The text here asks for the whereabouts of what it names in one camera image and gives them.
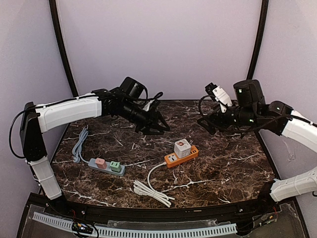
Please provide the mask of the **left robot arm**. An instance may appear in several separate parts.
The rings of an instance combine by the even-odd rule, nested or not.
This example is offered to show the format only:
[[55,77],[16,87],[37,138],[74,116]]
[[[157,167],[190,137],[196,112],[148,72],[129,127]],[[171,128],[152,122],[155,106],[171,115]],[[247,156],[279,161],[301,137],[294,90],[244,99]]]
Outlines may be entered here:
[[20,140],[25,159],[37,177],[49,200],[63,196],[48,160],[43,133],[61,125],[82,119],[119,116],[135,125],[135,132],[144,135],[163,135],[170,127],[157,110],[162,92],[153,98],[141,99],[147,88],[131,77],[111,90],[98,89],[83,96],[50,104],[29,102],[18,113],[22,117]]

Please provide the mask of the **green charger plug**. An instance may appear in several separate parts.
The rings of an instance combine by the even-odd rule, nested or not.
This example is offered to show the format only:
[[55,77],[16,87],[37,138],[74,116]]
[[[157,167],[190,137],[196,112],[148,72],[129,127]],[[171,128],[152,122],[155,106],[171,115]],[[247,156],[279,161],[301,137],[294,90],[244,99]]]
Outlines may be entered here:
[[122,167],[121,167],[120,162],[111,161],[110,164],[109,164],[109,166],[110,166],[110,169],[111,169],[113,172],[117,172],[117,173],[121,172]]

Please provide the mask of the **pink charger plug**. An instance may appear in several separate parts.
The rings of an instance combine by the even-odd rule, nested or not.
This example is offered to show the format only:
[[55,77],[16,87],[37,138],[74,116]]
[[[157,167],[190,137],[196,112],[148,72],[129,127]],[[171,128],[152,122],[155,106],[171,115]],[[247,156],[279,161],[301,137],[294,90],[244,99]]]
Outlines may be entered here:
[[107,164],[104,159],[96,158],[95,163],[99,169],[105,170],[107,168]]

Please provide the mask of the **black corner post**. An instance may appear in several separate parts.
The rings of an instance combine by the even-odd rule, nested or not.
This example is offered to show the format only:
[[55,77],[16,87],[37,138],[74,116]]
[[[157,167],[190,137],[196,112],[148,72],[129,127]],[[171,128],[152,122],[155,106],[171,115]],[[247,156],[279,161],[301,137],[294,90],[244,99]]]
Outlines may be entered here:
[[79,94],[78,94],[78,90],[77,90],[76,85],[75,85],[75,80],[74,80],[74,77],[72,74],[71,66],[70,66],[67,52],[66,52],[65,43],[63,40],[61,24],[60,24],[60,20],[59,20],[58,9],[57,9],[57,1],[56,0],[49,0],[49,5],[50,5],[50,12],[51,12],[51,18],[52,18],[55,38],[56,38],[60,58],[62,61],[62,65],[64,68],[64,72],[66,75],[66,79],[67,79],[69,88],[71,90],[72,96],[77,97],[77,96],[79,96]]
[[253,53],[252,53],[252,57],[250,60],[250,65],[249,65],[248,73],[246,76],[246,80],[253,79],[253,76],[255,73],[255,69],[257,66],[257,62],[258,62],[258,58],[259,58],[259,54],[260,54],[260,49],[261,49],[261,45],[262,45],[262,40],[263,40],[263,36],[264,36],[268,6],[269,6],[269,0],[262,0],[258,29],[257,29],[257,33],[256,33]]

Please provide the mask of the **black front frame rail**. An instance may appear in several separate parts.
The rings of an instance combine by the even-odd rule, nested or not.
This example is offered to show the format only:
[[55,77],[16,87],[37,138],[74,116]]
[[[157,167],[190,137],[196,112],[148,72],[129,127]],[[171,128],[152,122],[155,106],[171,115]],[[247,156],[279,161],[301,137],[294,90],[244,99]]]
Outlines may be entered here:
[[256,214],[260,214],[258,211],[260,203],[256,199],[216,206],[166,209],[106,207],[71,201],[67,202],[67,206],[75,210],[76,216],[79,218],[102,223],[109,220],[180,222],[217,219],[218,221],[238,221],[247,220]]

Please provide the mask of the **light blue power strip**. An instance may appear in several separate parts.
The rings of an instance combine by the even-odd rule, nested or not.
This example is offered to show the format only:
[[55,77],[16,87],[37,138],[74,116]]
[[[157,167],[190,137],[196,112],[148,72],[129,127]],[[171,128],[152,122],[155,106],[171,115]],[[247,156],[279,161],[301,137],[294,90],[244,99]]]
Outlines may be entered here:
[[88,166],[91,169],[94,169],[94,170],[97,170],[97,171],[100,171],[100,172],[105,172],[105,173],[108,173],[108,174],[111,174],[111,175],[116,175],[116,176],[122,177],[122,176],[124,176],[126,167],[124,165],[121,165],[119,162],[117,162],[117,163],[119,164],[120,171],[118,171],[118,169],[113,170],[112,167],[110,166],[111,162],[107,162],[107,161],[105,161],[105,164],[106,164],[106,168],[105,169],[99,168],[98,165],[96,164],[96,159],[94,159],[94,158],[92,158],[89,161]]

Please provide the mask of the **black right corner post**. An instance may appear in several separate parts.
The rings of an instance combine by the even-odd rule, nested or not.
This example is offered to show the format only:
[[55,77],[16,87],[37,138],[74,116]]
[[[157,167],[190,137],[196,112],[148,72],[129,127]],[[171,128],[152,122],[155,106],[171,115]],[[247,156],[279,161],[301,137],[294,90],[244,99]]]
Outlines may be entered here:
[[246,76],[246,80],[253,79],[253,76],[255,73],[255,69],[257,66],[257,62],[258,62],[258,58],[259,58],[259,54],[260,54],[260,49],[261,49],[261,45],[262,45],[262,40],[263,40],[263,36],[264,36],[268,6],[269,6],[269,0],[262,0],[258,29],[257,29],[257,33],[256,33],[253,53],[252,53],[252,57],[250,60],[250,65],[249,65],[248,73]]

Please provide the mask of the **black left corner post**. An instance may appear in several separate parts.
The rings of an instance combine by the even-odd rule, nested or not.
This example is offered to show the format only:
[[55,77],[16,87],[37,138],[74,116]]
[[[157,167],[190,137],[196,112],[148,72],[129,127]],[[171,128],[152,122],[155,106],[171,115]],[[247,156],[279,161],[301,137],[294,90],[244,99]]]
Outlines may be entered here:
[[77,97],[77,96],[79,96],[79,94],[78,94],[78,90],[77,90],[76,85],[75,85],[75,80],[74,80],[74,77],[72,74],[71,66],[70,66],[67,52],[66,52],[65,43],[63,40],[61,24],[60,24],[60,20],[59,20],[58,9],[57,9],[57,1],[56,0],[49,0],[49,5],[50,5],[50,12],[51,12],[51,18],[52,18],[55,38],[56,38],[60,58],[62,61],[62,65],[64,68],[64,72],[66,75],[66,79],[67,79],[69,88],[71,90],[72,96]]

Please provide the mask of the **white cube socket adapter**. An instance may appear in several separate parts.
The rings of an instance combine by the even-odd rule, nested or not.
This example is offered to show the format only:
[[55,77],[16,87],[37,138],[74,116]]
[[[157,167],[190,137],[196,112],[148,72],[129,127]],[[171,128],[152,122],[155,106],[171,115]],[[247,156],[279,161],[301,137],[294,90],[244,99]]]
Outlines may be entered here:
[[184,158],[190,155],[191,145],[186,139],[181,139],[174,143],[174,153],[178,158]]

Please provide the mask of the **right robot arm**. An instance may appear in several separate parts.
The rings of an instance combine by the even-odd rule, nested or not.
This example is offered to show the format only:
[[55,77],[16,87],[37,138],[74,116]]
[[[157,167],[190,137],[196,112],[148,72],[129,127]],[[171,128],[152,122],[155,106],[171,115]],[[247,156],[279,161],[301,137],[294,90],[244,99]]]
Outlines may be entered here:
[[[243,80],[235,83],[233,88],[237,105],[220,86],[210,83],[205,87],[207,97],[218,106],[208,115],[200,112],[197,123],[210,134],[221,131],[244,136],[265,129],[297,141],[312,151],[317,150],[317,125],[281,101],[267,104],[258,80]],[[310,192],[317,193],[316,168],[292,178],[267,182],[258,199],[277,203]]]

